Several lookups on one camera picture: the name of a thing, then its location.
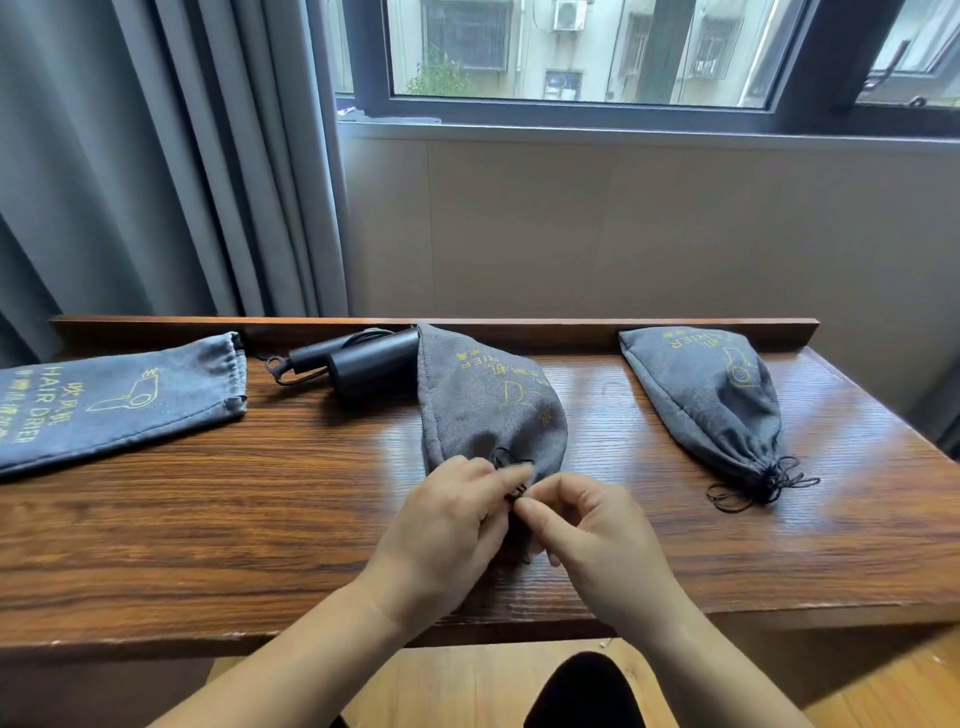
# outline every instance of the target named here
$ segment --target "black hair dryer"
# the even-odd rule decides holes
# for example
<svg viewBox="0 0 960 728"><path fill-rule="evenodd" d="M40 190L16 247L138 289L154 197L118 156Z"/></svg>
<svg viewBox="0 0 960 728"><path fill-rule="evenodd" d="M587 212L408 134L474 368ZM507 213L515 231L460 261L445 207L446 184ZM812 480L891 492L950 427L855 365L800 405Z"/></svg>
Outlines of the black hair dryer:
<svg viewBox="0 0 960 728"><path fill-rule="evenodd" d="M416 382L419 345L416 327L397 332L367 328L294 349L286 358L271 356L267 371L284 387L327 375L341 399L356 401ZM287 372L304 376L284 380Z"/></svg>

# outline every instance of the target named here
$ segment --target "forearm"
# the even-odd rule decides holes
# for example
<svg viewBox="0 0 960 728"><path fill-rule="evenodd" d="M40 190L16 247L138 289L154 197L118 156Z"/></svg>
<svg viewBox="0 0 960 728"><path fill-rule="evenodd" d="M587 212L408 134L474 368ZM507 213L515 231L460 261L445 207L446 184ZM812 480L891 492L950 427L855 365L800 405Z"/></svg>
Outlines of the forearm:
<svg viewBox="0 0 960 728"><path fill-rule="evenodd" d="M810 728L794 706L693 602L671 627L628 642L643 653L681 728Z"/></svg>
<svg viewBox="0 0 960 728"><path fill-rule="evenodd" d="M404 642L364 593L344 587L154 726L329 725Z"/></svg>

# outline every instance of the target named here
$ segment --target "left hand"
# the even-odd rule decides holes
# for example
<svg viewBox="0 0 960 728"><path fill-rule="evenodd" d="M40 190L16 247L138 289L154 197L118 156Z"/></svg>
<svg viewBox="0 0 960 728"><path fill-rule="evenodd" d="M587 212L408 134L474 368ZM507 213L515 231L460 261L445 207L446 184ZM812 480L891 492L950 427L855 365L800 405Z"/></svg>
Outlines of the left hand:
<svg viewBox="0 0 960 728"><path fill-rule="evenodd" d="M412 640L466 598L507 533L506 496L532 475L451 457L410 492L354 585Z"/></svg>

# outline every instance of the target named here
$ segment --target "window sill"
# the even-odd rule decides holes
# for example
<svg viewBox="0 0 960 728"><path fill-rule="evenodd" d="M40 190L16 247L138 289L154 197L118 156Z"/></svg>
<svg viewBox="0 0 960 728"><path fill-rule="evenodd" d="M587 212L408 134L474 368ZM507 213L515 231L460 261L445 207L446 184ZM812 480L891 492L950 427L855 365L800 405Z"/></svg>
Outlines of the window sill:
<svg viewBox="0 0 960 728"><path fill-rule="evenodd" d="M616 144L649 147L705 147L803 151L873 151L915 154L960 152L960 139L873 136L787 136L758 133L648 132L610 129L442 124L426 119L341 119L341 136L419 141L499 141L527 144Z"/></svg>

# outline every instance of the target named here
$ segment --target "beige wall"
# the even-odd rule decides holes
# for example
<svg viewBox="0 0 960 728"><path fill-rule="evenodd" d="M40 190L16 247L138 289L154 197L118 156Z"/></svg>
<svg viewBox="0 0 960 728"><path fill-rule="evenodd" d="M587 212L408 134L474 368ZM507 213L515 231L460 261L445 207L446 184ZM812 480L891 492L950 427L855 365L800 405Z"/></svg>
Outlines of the beige wall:
<svg viewBox="0 0 960 728"><path fill-rule="evenodd" d="M344 139L356 315L813 316L903 412L960 355L956 155Z"/></svg>

